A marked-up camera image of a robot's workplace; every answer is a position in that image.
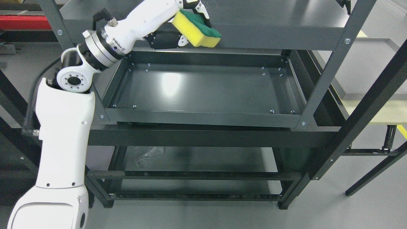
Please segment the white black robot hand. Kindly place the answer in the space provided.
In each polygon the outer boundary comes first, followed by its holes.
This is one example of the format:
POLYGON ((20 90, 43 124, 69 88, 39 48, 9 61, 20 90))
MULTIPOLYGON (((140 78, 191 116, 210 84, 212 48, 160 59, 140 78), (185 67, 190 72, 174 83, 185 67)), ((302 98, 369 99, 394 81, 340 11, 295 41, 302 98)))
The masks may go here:
MULTIPOLYGON (((137 41, 146 39, 166 23, 172 25, 174 15, 180 9, 199 14, 205 25, 212 28, 206 7, 200 0, 144 0, 116 25, 106 25, 101 34, 107 36, 106 42, 114 51, 128 54, 137 41)), ((176 46, 185 45, 185 40, 184 36, 179 38, 176 46)))

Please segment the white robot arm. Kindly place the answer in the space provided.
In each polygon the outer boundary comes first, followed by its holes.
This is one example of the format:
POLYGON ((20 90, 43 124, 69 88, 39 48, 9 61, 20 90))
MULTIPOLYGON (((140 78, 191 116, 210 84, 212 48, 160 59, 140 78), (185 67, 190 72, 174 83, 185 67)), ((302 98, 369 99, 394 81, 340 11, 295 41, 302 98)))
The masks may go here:
POLYGON ((39 123, 42 150, 35 185, 15 204, 8 229, 84 229, 89 196, 85 186, 87 144, 95 108, 93 76, 119 61, 118 45, 102 29, 84 32, 85 41, 61 54, 61 69, 51 82, 39 76, 23 123, 34 134, 39 123))

